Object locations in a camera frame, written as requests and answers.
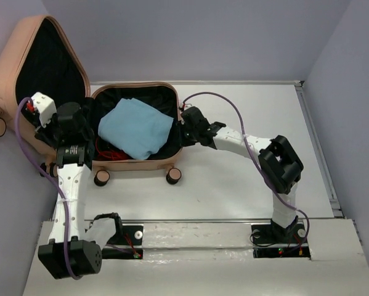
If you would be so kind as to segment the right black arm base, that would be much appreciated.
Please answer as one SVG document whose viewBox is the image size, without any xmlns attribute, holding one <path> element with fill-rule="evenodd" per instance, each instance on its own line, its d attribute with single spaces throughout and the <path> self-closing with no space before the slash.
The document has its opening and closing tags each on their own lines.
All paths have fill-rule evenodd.
<svg viewBox="0 0 369 296">
<path fill-rule="evenodd" d="M 249 240 L 253 245 L 253 257 L 262 258 L 311 258 L 303 223 L 297 224 L 286 237 L 277 238 L 270 224 L 253 224 Z"/>
</svg>

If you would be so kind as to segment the pink hard-shell suitcase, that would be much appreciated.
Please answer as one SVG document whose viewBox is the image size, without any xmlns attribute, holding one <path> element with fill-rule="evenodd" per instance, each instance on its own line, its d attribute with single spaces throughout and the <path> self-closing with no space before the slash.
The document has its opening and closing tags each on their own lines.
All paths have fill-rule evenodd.
<svg viewBox="0 0 369 296">
<path fill-rule="evenodd" d="M 97 136 L 100 119 L 121 99 L 136 98 L 173 117 L 167 143 L 147 160 L 98 161 L 94 183 L 104 186 L 108 171 L 166 170 L 166 180 L 176 184 L 182 177 L 174 165 L 181 151 L 179 99 L 174 87 L 164 82 L 118 83 L 100 87 L 91 94 L 90 81 L 58 21 L 50 15 L 36 15 L 20 20 L 0 56 L 0 137 L 7 128 L 14 130 L 18 104 L 24 97 L 41 92 L 55 102 L 57 109 L 67 102 L 77 102 L 91 109 L 91 126 Z M 37 140 L 38 116 L 26 107 L 20 117 L 20 133 L 46 159 L 41 168 L 57 176 L 55 149 Z"/>
</svg>

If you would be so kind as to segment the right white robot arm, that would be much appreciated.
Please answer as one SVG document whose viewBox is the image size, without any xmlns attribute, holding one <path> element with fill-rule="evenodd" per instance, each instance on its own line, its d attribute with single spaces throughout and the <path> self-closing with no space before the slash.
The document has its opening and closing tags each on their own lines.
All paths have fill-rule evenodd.
<svg viewBox="0 0 369 296">
<path fill-rule="evenodd" d="M 253 245 L 266 248 L 289 244 L 298 225 L 296 190 L 304 165 L 287 138 L 247 136 L 224 123 L 210 123 L 197 107 L 182 109 L 181 117 L 182 146 L 200 144 L 248 158 L 272 191 L 270 223 L 253 228 L 250 237 Z"/>
</svg>

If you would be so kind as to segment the red black headphones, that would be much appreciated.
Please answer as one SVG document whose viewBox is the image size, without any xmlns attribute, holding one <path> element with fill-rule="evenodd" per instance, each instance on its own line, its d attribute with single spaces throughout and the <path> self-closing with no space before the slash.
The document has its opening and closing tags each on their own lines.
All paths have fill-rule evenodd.
<svg viewBox="0 0 369 296">
<path fill-rule="evenodd" d="M 122 161 L 130 160 L 131 157 L 98 136 L 95 140 L 95 159 L 98 161 Z"/>
</svg>

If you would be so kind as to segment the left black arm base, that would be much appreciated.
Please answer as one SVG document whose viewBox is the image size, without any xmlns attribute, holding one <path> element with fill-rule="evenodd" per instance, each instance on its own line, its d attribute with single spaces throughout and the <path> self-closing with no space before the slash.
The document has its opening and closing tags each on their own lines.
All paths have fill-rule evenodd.
<svg viewBox="0 0 369 296">
<path fill-rule="evenodd" d="M 142 224 L 123 224 L 121 234 L 109 239 L 102 250 L 104 260 L 142 260 L 144 226 Z"/>
</svg>

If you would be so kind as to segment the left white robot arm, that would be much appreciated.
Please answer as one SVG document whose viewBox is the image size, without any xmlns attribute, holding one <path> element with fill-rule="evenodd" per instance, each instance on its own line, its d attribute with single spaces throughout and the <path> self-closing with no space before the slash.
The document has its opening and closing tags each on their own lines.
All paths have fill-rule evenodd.
<svg viewBox="0 0 369 296">
<path fill-rule="evenodd" d="M 61 105 L 53 122 L 58 127 L 56 150 L 58 197 L 48 242 L 38 247 L 38 258 L 54 279 L 81 279 L 102 267 L 102 249 L 123 238 L 119 214 L 101 214 L 85 228 L 87 180 L 94 158 L 94 134 L 87 109 L 78 103 Z"/>
</svg>

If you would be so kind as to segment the light blue towel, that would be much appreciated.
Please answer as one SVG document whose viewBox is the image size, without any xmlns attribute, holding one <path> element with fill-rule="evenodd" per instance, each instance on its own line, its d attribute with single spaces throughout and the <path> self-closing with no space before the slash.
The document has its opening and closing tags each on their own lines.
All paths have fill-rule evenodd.
<svg viewBox="0 0 369 296">
<path fill-rule="evenodd" d="M 136 99 L 121 99 L 101 118 L 98 135 L 135 160 L 146 160 L 168 141 L 173 117 Z"/>
</svg>

